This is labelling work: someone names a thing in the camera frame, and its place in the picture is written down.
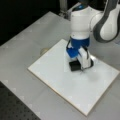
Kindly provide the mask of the white blue gripper body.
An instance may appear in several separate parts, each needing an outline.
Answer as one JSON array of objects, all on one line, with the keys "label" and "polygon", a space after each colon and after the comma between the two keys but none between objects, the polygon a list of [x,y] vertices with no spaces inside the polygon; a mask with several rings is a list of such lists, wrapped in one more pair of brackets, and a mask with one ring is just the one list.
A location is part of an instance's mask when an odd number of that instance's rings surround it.
[{"label": "white blue gripper body", "polygon": [[81,64],[81,69],[88,69],[94,65],[93,60],[90,57],[88,46],[90,44],[90,38],[86,39],[74,39],[70,38],[66,46],[66,52],[72,61],[78,60]]}]

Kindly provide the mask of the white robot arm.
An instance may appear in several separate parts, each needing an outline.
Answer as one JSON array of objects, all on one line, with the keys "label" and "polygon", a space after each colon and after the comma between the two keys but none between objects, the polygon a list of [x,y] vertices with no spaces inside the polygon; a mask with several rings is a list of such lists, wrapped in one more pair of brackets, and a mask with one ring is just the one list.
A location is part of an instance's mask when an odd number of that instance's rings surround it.
[{"label": "white robot arm", "polygon": [[119,34],[120,0],[81,0],[71,12],[71,35],[66,52],[72,71],[94,65],[88,50],[90,33],[96,41],[108,43]]}]

